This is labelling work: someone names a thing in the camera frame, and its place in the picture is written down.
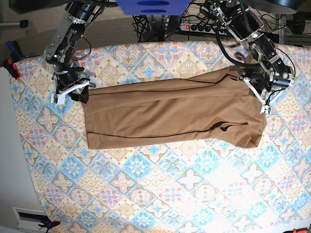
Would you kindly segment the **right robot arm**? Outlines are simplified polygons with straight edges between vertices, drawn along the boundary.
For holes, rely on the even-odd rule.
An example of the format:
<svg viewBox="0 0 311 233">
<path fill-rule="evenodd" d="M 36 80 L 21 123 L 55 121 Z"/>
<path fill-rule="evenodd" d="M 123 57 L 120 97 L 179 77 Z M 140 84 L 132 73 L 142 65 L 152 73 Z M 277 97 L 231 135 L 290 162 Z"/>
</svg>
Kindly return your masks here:
<svg viewBox="0 0 311 233">
<path fill-rule="evenodd" d="M 103 12 L 108 3 L 107 0 L 77 0 L 68 4 L 67 13 L 43 54 L 54 69 L 51 103 L 63 105 L 66 96 L 73 101 L 87 103 L 88 91 L 96 84 L 82 75 L 83 67 L 75 64 L 74 46 L 84 37 L 86 26 Z"/>
</svg>

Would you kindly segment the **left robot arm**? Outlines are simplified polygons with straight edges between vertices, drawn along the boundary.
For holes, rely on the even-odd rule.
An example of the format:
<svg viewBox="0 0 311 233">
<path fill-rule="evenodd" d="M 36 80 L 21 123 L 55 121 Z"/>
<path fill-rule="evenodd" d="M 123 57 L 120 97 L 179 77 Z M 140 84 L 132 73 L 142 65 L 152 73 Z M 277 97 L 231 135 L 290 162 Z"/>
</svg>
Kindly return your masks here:
<svg viewBox="0 0 311 233">
<path fill-rule="evenodd" d="M 295 68 L 285 65 L 277 54 L 274 43 L 260 30 L 263 22 L 251 10 L 238 1 L 228 6 L 224 0 L 207 0 L 207 12 L 216 18 L 216 41 L 225 58 L 234 64 L 243 81 L 248 81 L 256 94 L 275 93 L 293 84 Z M 225 50 L 220 31 L 230 33 L 237 41 L 247 42 L 255 63 L 243 63 L 231 57 Z"/>
</svg>

